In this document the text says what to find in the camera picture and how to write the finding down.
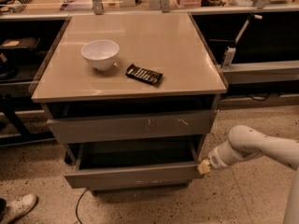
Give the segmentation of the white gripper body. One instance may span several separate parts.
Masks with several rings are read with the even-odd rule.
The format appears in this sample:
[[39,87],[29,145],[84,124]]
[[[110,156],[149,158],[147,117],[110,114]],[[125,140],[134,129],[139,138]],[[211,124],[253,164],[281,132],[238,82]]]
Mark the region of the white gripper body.
[[216,170],[223,170],[223,169],[226,169],[229,167],[229,165],[226,164],[221,159],[221,156],[219,154],[219,150],[217,147],[215,147],[208,153],[208,160],[209,160],[211,166]]

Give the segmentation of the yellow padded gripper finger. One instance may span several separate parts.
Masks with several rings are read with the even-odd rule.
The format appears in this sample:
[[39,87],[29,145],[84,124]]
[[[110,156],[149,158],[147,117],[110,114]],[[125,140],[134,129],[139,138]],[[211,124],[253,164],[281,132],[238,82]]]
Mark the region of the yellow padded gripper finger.
[[211,164],[209,160],[202,160],[198,165],[197,169],[201,175],[209,173],[211,171]]

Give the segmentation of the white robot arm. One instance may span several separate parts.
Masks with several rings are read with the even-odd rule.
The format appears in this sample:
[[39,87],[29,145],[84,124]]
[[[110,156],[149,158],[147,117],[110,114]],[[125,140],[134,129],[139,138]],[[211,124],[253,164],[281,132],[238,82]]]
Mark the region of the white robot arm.
[[295,171],[283,224],[299,224],[299,141],[269,136],[249,126],[234,126],[227,140],[213,148],[197,169],[200,175],[223,170],[251,159],[265,156]]

